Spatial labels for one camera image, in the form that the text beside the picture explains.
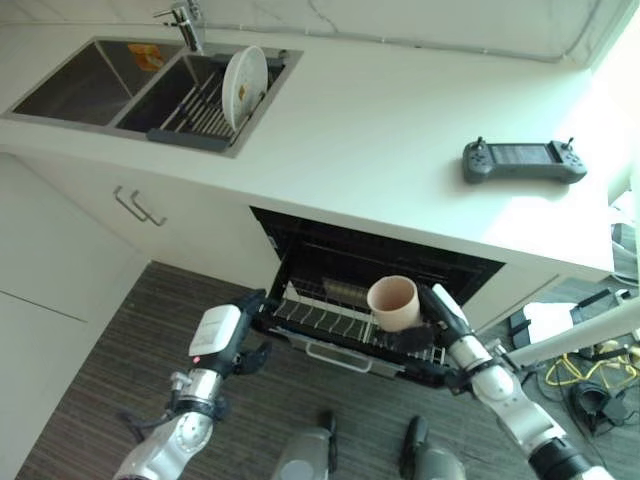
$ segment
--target dishwasher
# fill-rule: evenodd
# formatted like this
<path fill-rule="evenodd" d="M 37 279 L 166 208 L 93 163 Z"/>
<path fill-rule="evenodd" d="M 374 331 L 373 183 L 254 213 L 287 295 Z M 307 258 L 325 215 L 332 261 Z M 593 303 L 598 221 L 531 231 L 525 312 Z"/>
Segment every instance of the dishwasher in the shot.
<path fill-rule="evenodd" d="M 379 278 L 404 275 L 440 283 L 459 305 L 504 264 L 251 207 L 280 258 L 266 307 L 253 328 L 286 339 L 312 358 L 359 373 L 443 386 L 446 352 L 401 353 L 377 340 L 367 291 Z"/>

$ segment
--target white wall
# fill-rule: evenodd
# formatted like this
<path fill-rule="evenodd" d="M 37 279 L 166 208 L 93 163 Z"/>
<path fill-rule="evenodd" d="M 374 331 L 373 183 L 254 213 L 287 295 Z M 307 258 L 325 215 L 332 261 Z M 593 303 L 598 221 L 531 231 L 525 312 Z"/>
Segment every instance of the white wall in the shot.
<path fill-rule="evenodd" d="M 358 33 L 556 57 L 588 64 L 637 0 L 201 0 L 209 23 Z M 0 22 L 139 22 L 171 0 L 0 0 Z"/>
<path fill-rule="evenodd" d="M 630 158 L 610 158 L 609 201 L 615 200 L 629 188 L 632 163 L 640 162 L 640 12 L 636 13 L 605 61 L 594 74 L 594 81 L 613 100 L 616 115 L 623 119 L 629 131 L 635 131 L 638 142 Z"/>

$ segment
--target cabinet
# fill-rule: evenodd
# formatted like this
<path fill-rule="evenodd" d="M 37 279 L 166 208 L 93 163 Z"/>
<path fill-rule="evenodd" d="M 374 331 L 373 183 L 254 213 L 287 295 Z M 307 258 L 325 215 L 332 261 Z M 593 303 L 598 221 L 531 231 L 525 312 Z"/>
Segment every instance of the cabinet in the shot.
<path fill-rule="evenodd" d="M 14 478 L 147 263 L 0 154 L 0 478 Z"/>
<path fill-rule="evenodd" d="M 273 281 L 278 259 L 249 206 L 211 187 L 82 160 L 28 164 L 153 260 L 251 288 L 266 288 Z M 118 187 L 128 208 L 114 196 Z M 134 202 L 156 223 L 166 221 L 161 226 L 141 221 L 144 214 Z"/>
<path fill-rule="evenodd" d="M 88 353 L 88 327 L 5 294 L 0 321 L 0 477 L 14 478 Z"/>
<path fill-rule="evenodd" d="M 108 321 L 114 309 L 105 297 L 133 260 L 141 271 L 131 245 L 0 154 L 0 291 L 84 321 Z"/>

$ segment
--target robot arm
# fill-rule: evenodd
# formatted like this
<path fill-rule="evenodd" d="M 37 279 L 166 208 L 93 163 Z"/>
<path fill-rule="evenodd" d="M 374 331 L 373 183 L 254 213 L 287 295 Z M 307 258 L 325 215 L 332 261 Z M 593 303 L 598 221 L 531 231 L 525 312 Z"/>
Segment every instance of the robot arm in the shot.
<path fill-rule="evenodd" d="M 462 371 L 451 379 L 454 391 L 463 383 L 498 418 L 520 448 L 538 478 L 543 480 L 613 480 L 573 448 L 566 432 L 522 391 L 515 375 L 496 361 L 476 338 L 464 313 L 440 285 L 421 291 L 421 303 L 435 320 L 436 335 Z"/>
<path fill-rule="evenodd" d="M 174 480 L 191 457 L 209 442 L 215 423 L 226 410 L 220 396 L 223 380 L 231 373 L 257 371 L 266 361 L 270 345 L 241 352 L 241 344 L 260 309 L 262 290 L 205 312 L 191 341 L 194 368 L 188 375 L 174 373 L 169 413 L 164 423 L 124 460 L 114 480 Z"/>

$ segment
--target floor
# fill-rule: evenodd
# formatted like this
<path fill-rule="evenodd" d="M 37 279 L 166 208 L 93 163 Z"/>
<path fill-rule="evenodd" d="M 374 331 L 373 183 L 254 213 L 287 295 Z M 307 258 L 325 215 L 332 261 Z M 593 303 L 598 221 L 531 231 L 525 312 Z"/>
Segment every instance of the floor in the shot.
<path fill-rule="evenodd" d="M 547 299 L 579 300 L 599 288 L 572 281 L 550 292 Z M 130 433 L 116 421 L 116 412 L 127 408 L 146 418 L 159 416 L 170 374 L 188 366 L 187 348 L 202 312 L 243 291 L 150 264 L 68 389 L 18 478 L 111 478 L 134 447 Z M 491 335 L 504 333 L 504 327 L 498 327 Z M 248 343 L 260 341 L 252 333 Z M 184 480 L 270 478 L 290 435 L 313 424 L 326 408 L 336 412 L 339 422 L 339 468 L 334 480 L 399 478 L 395 462 L 401 439 L 416 414 L 429 420 L 434 441 L 458 454 L 470 480 L 535 478 L 494 417 L 469 395 L 453 397 L 448 391 L 404 380 L 356 374 L 314 361 L 281 342 L 274 344 L 260 373 L 231 377 L 223 389 L 232 404 L 231 414 L 188 465 Z M 525 390 L 554 415 L 587 456 L 597 458 L 561 404 L 544 400 L 533 381 Z M 640 400 L 640 389 L 635 392 Z M 618 480 L 639 477 L 639 428 L 617 428 L 593 440 Z"/>

